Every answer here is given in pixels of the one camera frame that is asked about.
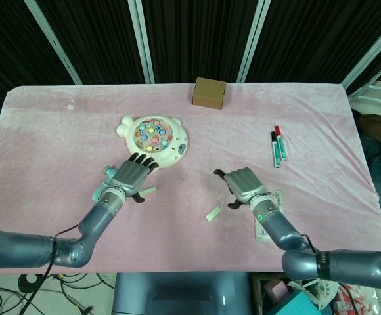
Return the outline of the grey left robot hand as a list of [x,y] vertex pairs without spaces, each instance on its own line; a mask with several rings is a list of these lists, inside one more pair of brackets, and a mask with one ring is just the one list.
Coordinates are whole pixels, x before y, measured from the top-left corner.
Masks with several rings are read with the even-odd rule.
[[121,188],[125,196],[133,198],[136,203],[143,203],[145,199],[140,195],[139,190],[149,174],[156,168],[159,168],[159,165],[153,157],[136,152],[122,163],[112,177],[110,185]]

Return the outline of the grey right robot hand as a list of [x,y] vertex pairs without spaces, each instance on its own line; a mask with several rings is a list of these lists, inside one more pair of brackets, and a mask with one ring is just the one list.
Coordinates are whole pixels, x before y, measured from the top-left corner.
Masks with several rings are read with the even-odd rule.
[[249,205],[254,197],[265,193],[263,184],[249,167],[230,173],[216,169],[213,173],[227,184],[230,193],[235,197],[234,202],[227,204],[230,209],[239,209],[241,205]]

